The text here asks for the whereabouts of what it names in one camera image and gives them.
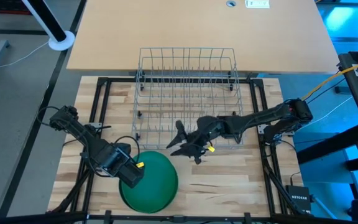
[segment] yellow tag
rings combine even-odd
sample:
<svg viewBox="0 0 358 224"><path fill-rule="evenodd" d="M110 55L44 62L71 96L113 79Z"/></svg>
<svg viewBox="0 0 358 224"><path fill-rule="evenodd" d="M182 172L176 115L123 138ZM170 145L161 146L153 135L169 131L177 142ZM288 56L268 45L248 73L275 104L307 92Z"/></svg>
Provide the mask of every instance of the yellow tag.
<svg viewBox="0 0 358 224"><path fill-rule="evenodd" d="M136 164L136 166L137 166L137 168L141 168L144 166L144 162L140 162L140 163Z"/></svg>
<svg viewBox="0 0 358 224"><path fill-rule="evenodd" d="M212 146L208 146L208 150L211 151L211 152L214 152L214 151L215 151L215 148L212 147Z"/></svg>

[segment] floor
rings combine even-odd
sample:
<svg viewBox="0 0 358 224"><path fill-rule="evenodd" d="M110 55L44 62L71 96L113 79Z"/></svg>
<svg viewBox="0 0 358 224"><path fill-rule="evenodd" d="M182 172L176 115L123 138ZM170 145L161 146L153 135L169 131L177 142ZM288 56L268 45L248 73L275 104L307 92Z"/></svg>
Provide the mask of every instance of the floor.
<svg viewBox="0 0 358 224"><path fill-rule="evenodd" d="M63 28L69 29L80 0L46 0L46 2ZM332 4L319 4L318 7L337 53L358 50L358 6L338 7ZM41 27L32 16L0 14L0 29L41 30ZM11 48L4 53L1 64L14 62L48 41L45 35L0 34L0 40L3 39L11 43ZM112 72L69 71L65 69L68 57L65 57L59 73L57 61L63 56L60 52L43 47L20 63L0 68L0 205L1 196L6 193L13 169L18 163L35 113L43 100L51 77L57 78L57 82L49 105L59 107L73 104L82 75L125 75ZM307 90L328 77L276 74L262 76L279 78L285 98L304 95ZM336 82L336 80L332 81L325 88ZM324 116L348 97L328 91L311 104L315 118ZM351 99L318 124L299 131L294 137L295 146L298 151L302 150L314 140L328 138L357 124L358 110L354 100ZM63 133L48 127L40 128L9 210L9 216L45 212L64 138ZM357 150L347 149L346 152L337 152L301 166L305 185L310 188L311 194L317 196L335 216L342 219L350 219L345 210L349 208L352 200L349 183L353 181L353 177L342 167L342 161L347 157L357 157ZM318 217L327 216L315 204L312 211Z"/></svg>

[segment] yellow cable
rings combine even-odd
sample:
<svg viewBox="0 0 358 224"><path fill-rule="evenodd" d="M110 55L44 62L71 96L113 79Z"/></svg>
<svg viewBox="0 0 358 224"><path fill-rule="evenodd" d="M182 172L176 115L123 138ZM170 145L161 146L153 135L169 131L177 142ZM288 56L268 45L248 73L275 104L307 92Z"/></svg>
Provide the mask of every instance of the yellow cable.
<svg viewBox="0 0 358 224"><path fill-rule="evenodd" d="M342 75L342 74L345 74L346 72L350 72L351 70L355 69L355 68L358 68L358 65L355 65L351 68L348 68L348 69L345 69L329 78L327 78L324 82L320 83L320 85L316 86L316 88L312 89L306 96L302 97L302 100L305 100L307 97L309 97L310 95L312 95L315 91L317 91L319 88L321 88L323 85L325 85L327 82L333 80L334 78Z"/></svg>

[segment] wooden workbench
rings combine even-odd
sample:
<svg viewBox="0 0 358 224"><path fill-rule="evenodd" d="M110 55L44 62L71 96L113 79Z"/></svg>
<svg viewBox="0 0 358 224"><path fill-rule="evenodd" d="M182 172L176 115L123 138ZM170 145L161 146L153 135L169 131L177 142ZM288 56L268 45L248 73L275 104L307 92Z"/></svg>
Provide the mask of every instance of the wooden workbench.
<svg viewBox="0 0 358 224"><path fill-rule="evenodd" d="M86 124L89 120L98 77L83 77L75 101L79 121ZM275 78L264 78L268 107L283 102L280 85ZM102 138L114 142L118 137L131 134L132 111L134 102L134 83L112 83L104 125L112 128L103 131ZM252 113L252 103L248 85L241 85L244 114ZM103 101L101 91L98 111ZM72 140L68 135L66 141ZM284 140L293 143L291 138ZM131 140L132 156L137 154ZM74 186L82 145L77 141L67 144L62 151L53 192L48 209L55 208ZM165 154L178 172L179 188L174 201L164 210L153 215L186 215L202 217L243 217L250 212L252 217L269 217L265 182L260 160L256 128L246 131L245 144L239 149L219 149L207 152L203 162L196 165L193 159L185 156L169 156L172 150L164 149ZM283 184L289 184L291 174L299 171L294 149L287 145L277 146L278 163ZM295 175L294 183L302 185L300 175ZM278 194L273 186L276 211L280 211ZM79 202L82 204L85 188ZM118 190L118 178L94 178L89 211L91 214L104 214L112 210L115 215L145 215L128 208L122 201Z"/></svg>
<svg viewBox="0 0 358 224"><path fill-rule="evenodd" d="M226 1L88 0L67 68L133 71L142 47L227 47L239 71L337 71L313 0L270 0L270 9Z"/></svg>

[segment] white lamp base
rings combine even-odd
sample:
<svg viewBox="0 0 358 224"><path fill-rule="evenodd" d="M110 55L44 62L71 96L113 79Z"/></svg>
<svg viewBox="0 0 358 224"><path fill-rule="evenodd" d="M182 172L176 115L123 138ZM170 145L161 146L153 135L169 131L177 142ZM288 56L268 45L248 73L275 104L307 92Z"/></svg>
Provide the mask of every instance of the white lamp base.
<svg viewBox="0 0 358 224"><path fill-rule="evenodd" d="M52 50L62 51L62 50L67 50L71 46L73 46L75 41L74 34L67 30L65 31L65 34L66 34L66 39L61 42L55 42L52 39L49 39L49 47Z"/></svg>

